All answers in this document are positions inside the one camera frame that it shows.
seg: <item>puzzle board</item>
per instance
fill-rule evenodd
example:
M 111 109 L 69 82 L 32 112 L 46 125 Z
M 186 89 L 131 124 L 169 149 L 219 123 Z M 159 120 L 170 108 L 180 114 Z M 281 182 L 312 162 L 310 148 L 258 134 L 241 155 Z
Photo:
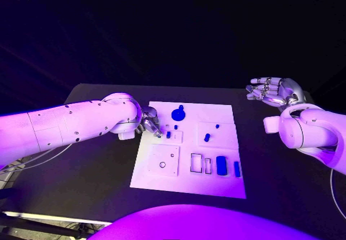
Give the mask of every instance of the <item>puzzle board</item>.
M 175 121 L 180 105 L 185 119 Z M 141 134 L 130 187 L 245 199 L 232 106 L 157 101 L 149 106 L 157 110 L 163 136 Z M 225 156 L 227 175 L 218 175 L 218 156 Z

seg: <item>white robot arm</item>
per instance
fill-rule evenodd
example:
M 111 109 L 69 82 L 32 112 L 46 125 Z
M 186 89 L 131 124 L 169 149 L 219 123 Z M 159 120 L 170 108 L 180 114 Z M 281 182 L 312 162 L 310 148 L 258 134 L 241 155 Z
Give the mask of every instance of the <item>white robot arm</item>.
M 16 159 L 98 137 L 108 132 L 118 139 L 144 130 L 160 137 L 156 109 L 140 107 L 127 93 L 39 111 L 0 117 L 0 169 Z
M 278 107 L 280 116 L 267 117 L 268 134 L 278 133 L 286 146 L 319 159 L 346 175 L 346 115 L 306 103 L 300 85 L 290 78 L 263 77 L 247 86 L 248 100 Z

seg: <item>black table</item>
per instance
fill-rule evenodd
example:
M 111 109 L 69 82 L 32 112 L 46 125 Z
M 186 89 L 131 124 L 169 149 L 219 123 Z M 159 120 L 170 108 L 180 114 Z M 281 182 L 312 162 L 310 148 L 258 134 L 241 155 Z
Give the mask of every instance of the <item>black table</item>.
M 25 170 L 3 211 L 116 221 L 163 205 L 198 204 L 261 216 L 323 239 L 346 239 L 346 220 L 330 193 L 330 169 L 265 134 L 264 118 L 280 114 L 244 89 L 80 84 L 65 103 L 130 93 L 150 101 L 232 105 L 247 199 L 130 188 L 141 136 L 108 133 L 71 146 L 51 162 Z M 335 173 L 336 199 L 346 209 L 346 177 Z

